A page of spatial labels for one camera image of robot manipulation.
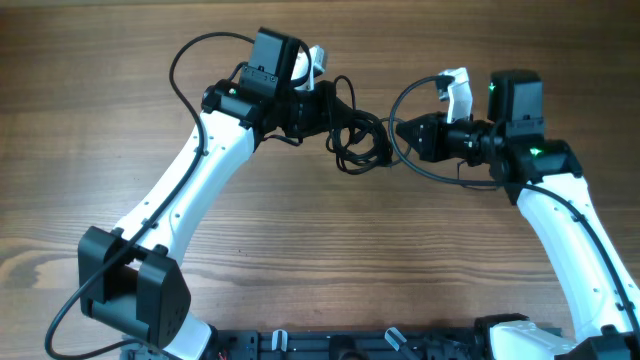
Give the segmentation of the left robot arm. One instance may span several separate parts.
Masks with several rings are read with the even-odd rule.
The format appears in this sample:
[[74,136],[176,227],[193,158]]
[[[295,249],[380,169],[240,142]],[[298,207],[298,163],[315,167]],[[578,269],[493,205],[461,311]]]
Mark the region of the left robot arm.
[[144,199],[113,229],[78,245],[82,313],[124,344],[171,359],[210,359],[217,333],[191,313],[181,266],[204,215],[233,174],[275,130],[287,140],[340,130],[352,109],[323,79],[320,46],[261,28],[232,75],[191,109],[190,139]]

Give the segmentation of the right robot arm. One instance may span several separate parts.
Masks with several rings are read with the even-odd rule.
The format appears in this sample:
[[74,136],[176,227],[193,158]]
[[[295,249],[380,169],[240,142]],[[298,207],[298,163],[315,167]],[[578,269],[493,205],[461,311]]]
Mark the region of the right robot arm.
[[521,314],[477,319],[477,348],[487,359],[636,359],[639,287],[625,268],[592,204],[582,166],[567,142],[545,136],[543,82],[531,70],[491,74],[486,120],[471,114],[465,69],[448,69],[409,85],[401,95],[433,83],[445,113],[408,121],[389,119],[391,142],[404,140],[420,160],[458,158],[486,164],[490,180],[431,173],[399,159],[429,179],[465,188],[504,189],[542,243],[569,306],[575,337],[539,328]]

